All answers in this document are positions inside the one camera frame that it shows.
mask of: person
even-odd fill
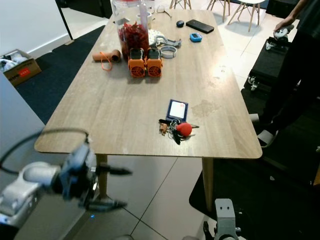
[[[297,120],[320,97],[320,0],[300,0],[274,31],[291,25],[304,10],[297,33],[284,58],[278,81],[258,116],[263,131],[257,136],[262,148],[270,146],[278,131]],[[290,98],[298,82],[297,91]]]

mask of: black computer mouse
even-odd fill
[[[185,25],[185,22],[182,21],[182,20],[176,22],[176,26],[177,26],[178,28],[182,28],[184,25]]]

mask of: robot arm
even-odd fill
[[[79,198],[79,206],[87,210],[110,211],[124,207],[117,200],[99,202],[94,200],[97,176],[110,172],[128,175],[126,169],[107,165],[95,167],[94,152],[87,143],[70,153],[63,166],[46,162],[34,162],[25,166],[18,178],[0,194],[0,235],[14,239],[45,193],[62,194],[64,200]]]
[[[210,234],[208,222],[203,223],[205,240],[239,240],[237,233],[241,232],[236,227],[236,215],[231,199],[217,198],[215,201],[216,228],[214,237]]]

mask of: orange fan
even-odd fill
[[[145,51],[142,48],[132,48],[128,60],[128,66],[131,76],[142,78],[145,73]]]
[[[162,73],[161,52],[157,48],[149,48],[146,60],[146,67],[150,77],[161,77]]]

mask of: orange device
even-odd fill
[[[128,66],[132,77],[141,78],[146,75],[145,51],[143,48],[132,48],[130,50]]]
[[[115,49],[112,52],[99,52],[92,54],[92,58],[94,61],[108,61],[111,60],[114,63],[118,63],[121,59],[121,54],[119,50]]]
[[[146,68],[150,77],[161,77],[162,58],[157,48],[149,48],[146,57]]]

